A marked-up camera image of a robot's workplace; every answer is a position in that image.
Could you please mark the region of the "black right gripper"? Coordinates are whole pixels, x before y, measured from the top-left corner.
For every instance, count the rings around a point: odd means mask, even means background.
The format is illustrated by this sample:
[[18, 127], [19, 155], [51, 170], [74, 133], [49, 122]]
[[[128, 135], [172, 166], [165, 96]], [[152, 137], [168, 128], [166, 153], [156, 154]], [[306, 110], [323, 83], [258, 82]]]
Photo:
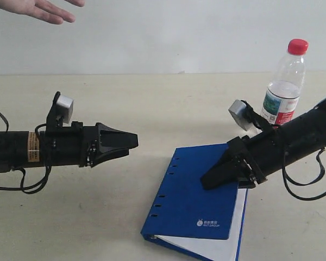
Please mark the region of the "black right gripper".
[[200, 182], [211, 190], [239, 181], [239, 188], [255, 188], [281, 169], [284, 136], [281, 128], [270, 128], [252, 138], [236, 137], [228, 142], [218, 161], [204, 173]]

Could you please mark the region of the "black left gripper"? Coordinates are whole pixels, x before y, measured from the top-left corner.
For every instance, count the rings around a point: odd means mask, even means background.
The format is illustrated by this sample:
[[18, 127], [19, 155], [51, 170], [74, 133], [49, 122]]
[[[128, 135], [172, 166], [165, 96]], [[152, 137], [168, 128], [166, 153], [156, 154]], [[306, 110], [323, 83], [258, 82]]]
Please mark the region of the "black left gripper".
[[95, 167], [109, 160], [126, 157], [139, 146], [135, 133], [113, 129], [100, 122], [85, 126], [72, 122], [40, 133], [41, 155], [47, 166], [78, 165]]

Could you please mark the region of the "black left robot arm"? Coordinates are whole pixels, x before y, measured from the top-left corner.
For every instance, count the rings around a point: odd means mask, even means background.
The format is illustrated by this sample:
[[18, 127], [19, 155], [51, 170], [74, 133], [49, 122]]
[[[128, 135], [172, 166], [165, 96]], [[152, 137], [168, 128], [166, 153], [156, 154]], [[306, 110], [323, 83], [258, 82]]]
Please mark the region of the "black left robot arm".
[[99, 122], [85, 126], [73, 121], [40, 132], [0, 132], [0, 173], [44, 166], [95, 167], [128, 156], [138, 145], [137, 134]]

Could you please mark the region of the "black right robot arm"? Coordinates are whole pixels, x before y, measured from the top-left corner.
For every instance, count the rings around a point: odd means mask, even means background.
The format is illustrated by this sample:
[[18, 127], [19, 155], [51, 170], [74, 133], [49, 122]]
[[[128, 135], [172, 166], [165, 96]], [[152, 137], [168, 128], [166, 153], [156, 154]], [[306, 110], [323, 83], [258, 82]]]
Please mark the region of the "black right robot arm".
[[229, 111], [238, 123], [261, 132], [227, 142], [225, 152], [200, 179], [205, 190], [230, 182], [254, 188], [283, 167], [326, 148], [326, 98], [283, 125], [269, 123], [245, 100], [236, 100]]

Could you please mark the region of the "person's bare hand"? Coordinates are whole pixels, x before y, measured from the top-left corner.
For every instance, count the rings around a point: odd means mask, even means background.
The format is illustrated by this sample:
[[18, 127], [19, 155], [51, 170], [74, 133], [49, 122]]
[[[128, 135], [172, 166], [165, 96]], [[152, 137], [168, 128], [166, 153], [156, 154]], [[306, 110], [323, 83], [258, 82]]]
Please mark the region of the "person's bare hand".
[[0, 1], [0, 9], [17, 15], [29, 16], [53, 25], [76, 21], [76, 17], [72, 13], [45, 0]]

